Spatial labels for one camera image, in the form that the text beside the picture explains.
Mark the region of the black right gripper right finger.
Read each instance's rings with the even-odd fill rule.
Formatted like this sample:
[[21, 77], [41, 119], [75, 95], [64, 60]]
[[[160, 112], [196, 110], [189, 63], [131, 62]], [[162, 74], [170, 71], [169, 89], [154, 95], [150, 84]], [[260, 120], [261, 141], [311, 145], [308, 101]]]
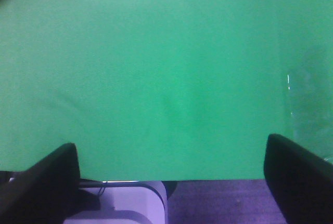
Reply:
[[332, 164], [282, 135], [270, 134], [263, 172], [286, 223], [332, 223]]

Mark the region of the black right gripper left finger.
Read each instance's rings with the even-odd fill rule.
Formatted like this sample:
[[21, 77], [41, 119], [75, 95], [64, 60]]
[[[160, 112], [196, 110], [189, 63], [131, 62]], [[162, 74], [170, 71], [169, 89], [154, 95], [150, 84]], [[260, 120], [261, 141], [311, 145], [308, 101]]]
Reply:
[[63, 144], [1, 185], [1, 223], [63, 223], [79, 180], [76, 146]]

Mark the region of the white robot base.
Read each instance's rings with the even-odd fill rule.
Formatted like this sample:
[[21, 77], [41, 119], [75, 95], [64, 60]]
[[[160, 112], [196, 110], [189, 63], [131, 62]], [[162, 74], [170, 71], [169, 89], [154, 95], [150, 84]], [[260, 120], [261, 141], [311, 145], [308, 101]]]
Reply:
[[161, 181], [82, 180], [79, 210], [64, 223], [168, 223]]

